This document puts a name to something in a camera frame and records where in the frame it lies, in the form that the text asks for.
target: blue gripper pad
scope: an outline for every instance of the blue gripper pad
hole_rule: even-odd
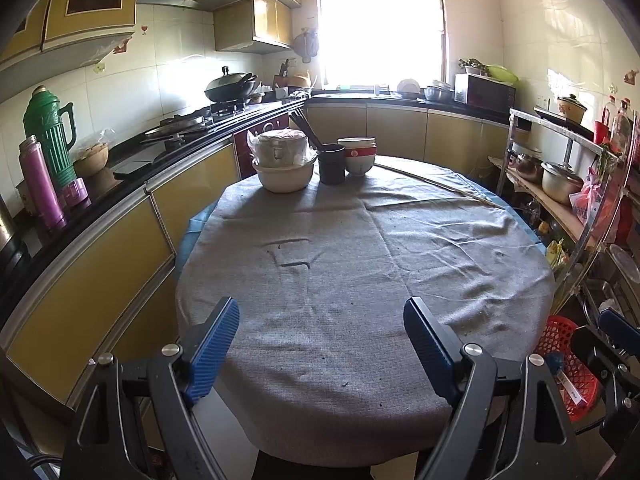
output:
[[[436,394],[455,407],[460,400],[458,370],[462,341],[447,325],[441,325],[421,298],[404,304],[404,329]]]
[[[640,356],[640,331],[610,308],[598,316],[598,328],[633,356]]]
[[[207,320],[189,330],[181,342],[189,381],[184,395],[193,405],[211,391],[240,323],[236,300],[221,298]]]

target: gray tablecloth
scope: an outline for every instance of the gray tablecloth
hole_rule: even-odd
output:
[[[477,193],[451,171],[411,164]],[[285,195],[257,177],[227,188],[185,264],[177,306],[185,330],[221,296],[238,301],[215,388],[256,447],[361,466],[432,446],[450,413],[404,332],[409,297],[463,341],[522,359],[553,290],[545,257],[507,212],[373,168],[333,187],[316,173]]]

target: red and white bowl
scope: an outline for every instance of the red and white bowl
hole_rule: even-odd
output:
[[[363,176],[376,161],[376,145],[366,148],[345,148],[344,165],[354,176]]]

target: microwave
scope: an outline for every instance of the microwave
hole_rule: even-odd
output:
[[[508,114],[510,108],[515,108],[516,89],[484,76],[456,74],[456,101],[499,114]]]

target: chopsticks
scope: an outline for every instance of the chopsticks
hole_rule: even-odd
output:
[[[378,166],[379,168],[385,168],[385,170],[395,171],[396,173],[403,174],[404,176],[410,176],[410,177],[416,178],[416,179],[421,180],[423,182],[427,182],[428,184],[433,184],[434,186],[441,187],[442,189],[446,189],[447,191],[450,191],[452,193],[457,193],[459,195],[466,196],[468,198],[472,198],[473,200],[478,200],[478,202],[482,202],[485,205],[489,205],[489,206],[492,206],[492,207],[497,207],[498,209],[504,210],[504,208],[501,205],[499,205],[497,203],[494,203],[494,202],[491,202],[490,200],[487,200],[485,198],[482,198],[481,196],[478,196],[478,195],[473,194],[473,193],[469,193],[467,191],[463,191],[461,189],[457,189],[457,188],[455,188],[453,186],[448,186],[447,184],[443,184],[443,183],[438,182],[436,180],[431,180],[430,178],[426,178],[425,176],[420,176],[420,175],[416,175],[414,173],[409,173],[408,171],[398,170],[398,168],[393,168],[391,166],[387,166],[386,164],[380,164],[379,162],[376,162],[374,165]]]
[[[311,124],[306,120],[306,117],[300,110],[293,110],[291,113],[291,119],[296,125],[302,130],[302,132],[308,137],[313,146],[319,152],[324,152],[324,147],[322,146],[322,142],[320,139],[316,137],[313,129],[311,128]]]

